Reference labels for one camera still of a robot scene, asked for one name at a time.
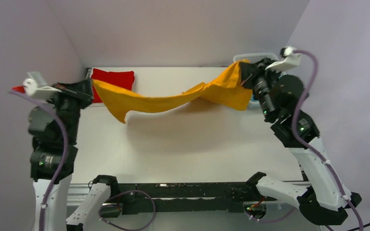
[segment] red object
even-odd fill
[[[25,89],[23,86],[13,87],[12,90],[25,94]]]
[[[134,72],[107,72],[99,69],[93,69],[92,79],[97,79],[127,90],[132,90],[132,85],[134,83]],[[94,86],[93,86],[94,100],[93,103],[101,103],[100,96],[98,96]]]
[[[264,196],[260,199],[259,203],[252,205],[251,207],[257,207],[264,201]]]

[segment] white table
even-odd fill
[[[180,94],[210,82],[220,67],[107,67],[134,71],[133,91]],[[99,174],[120,183],[246,181],[257,171],[279,180],[302,180],[297,160],[274,136],[260,111],[236,111],[197,99],[158,114],[130,112],[127,124],[103,105],[81,112],[72,183]]]

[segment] purple cable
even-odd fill
[[[257,218],[254,218],[252,215],[249,215],[248,212],[246,212],[245,210],[245,214],[249,217],[249,219],[253,219],[259,223],[276,223],[276,222],[279,222],[279,221],[282,221],[284,219],[286,219],[288,216],[290,216],[294,211],[296,210],[296,208],[292,208],[288,213],[286,213],[284,216],[280,217],[280,218],[277,218],[275,220],[261,220],[261,219],[257,219]]]
[[[43,111],[47,112],[47,114],[49,114],[56,121],[56,123],[59,125],[60,130],[62,132],[62,136],[63,136],[63,154],[62,154],[62,159],[60,160],[59,166],[57,167],[55,173],[53,174],[53,177],[50,180],[50,183],[47,186],[46,192],[45,192],[45,194],[43,196],[42,205],[46,205],[47,204],[47,200],[48,200],[49,195],[50,195],[50,192],[53,189],[54,181],[59,176],[60,171],[62,170],[62,167],[65,164],[66,159],[67,159],[68,137],[67,137],[66,127],[63,124],[62,120],[56,115],[56,112],[54,110],[52,110],[51,108],[46,107],[45,105],[43,105],[38,100],[32,99],[28,95],[23,94],[23,93],[20,93],[20,92],[17,92],[17,91],[14,91],[14,90],[9,91],[9,94],[13,94],[13,95],[19,96],[20,98],[23,98],[23,99],[25,99],[25,100],[27,100],[27,101],[29,101],[31,103],[34,103],[39,108],[41,108]],[[40,207],[39,231],[44,231],[44,220],[45,220],[45,209],[42,208],[42,207]]]
[[[308,82],[307,88],[304,89],[303,93],[300,96],[300,99],[298,100],[298,103],[296,105],[296,108],[294,109],[293,120],[291,122],[291,129],[293,131],[293,135],[296,138],[296,140],[298,140],[302,145],[304,145],[305,147],[307,147],[308,149],[310,149],[312,152],[314,152],[321,159],[322,162],[325,162],[326,161],[326,158],[319,151],[317,151],[313,146],[311,146],[310,144],[308,144],[307,142],[305,142],[303,139],[301,139],[301,137],[299,136],[299,134],[297,132],[297,121],[298,121],[298,117],[299,117],[301,106],[303,105],[304,100],[306,98],[306,95],[310,91],[310,89],[311,89],[311,87],[312,87],[312,85],[314,83],[314,80],[316,79],[317,73],[318,73],[318,60],[317,60],[317,57],[315,55],[313,55],[309,51],[295,50],[294,53],[305,54],[308,57],[310,57],[311,60],[314,63],[314,68],[313,68],[313,73],[311,74],[310,81]],[[338,178],[337,173],[335,172],[335,170],[332,168],[332,166],[330,164],[326,164],[326,166],[330,170],[332,176],[334,177],[335,182],[337,183],[337,186],[338,186],[338,189],[340,190],[341,195],[345,195],[344,188],[343,188],[343,186],[341,184],[340,179]],[[345,200],[345,201],[351,207],[351,209],[353,210],[355,216],[358,219],[359,231],[363,231],[364,230],[364,224],[362,223],[361,216],[359,215],[358,211],[355,209],[354,205],[351,203],[350,200]]]
[[[127,193],[133,193],[133,192],[142,193],[142,194],[144,194],[145,196],[147,196],[151,200],[151,203],[152,203],[152,206],[153,206],[154,209],[152,211],[152,217],[151,217],[151,219],[149,220],[149,222],[146,225],[144,225],[143,227],[141,227],[139,229],[130,230],[130,229],[126,229],[126,228],[120,227],[120,226],[118,226],[118,225],[116,225],[114,223],[111,223],[110,221],[102,218],[101,217],[101,213],[100,213],[101,209],[104,208],[104,207],[111,207],[113,205],[103,205],[103,206],[100,207],[100,209],[98,210],[98,217],[100,218],[100,220],[104,221],[105,223],[107,223],[107,224],[109,224],[109,225],[111,225],[111,226],[113,226],[113,227],[115,227],[117,229],[124,230],[124,231],[141,231],[141,230],[147,228],[154,221],[155,215],[157,214],[157,208],[155,206],[154,200],[146,192],[141,191],[141,190],[129,190],[129,191],[126,191],[126,192],[122,192],[120,194],[117,194],[115,196],[112,196],[112,197],[109,198],[109,200],[112,200],[114,198],[117,198],[117,197],[122,196],[122,195],[127,194]]]
[[[326,225],[326,228],[329,230],[329,231],[334,231],[330,226]]]

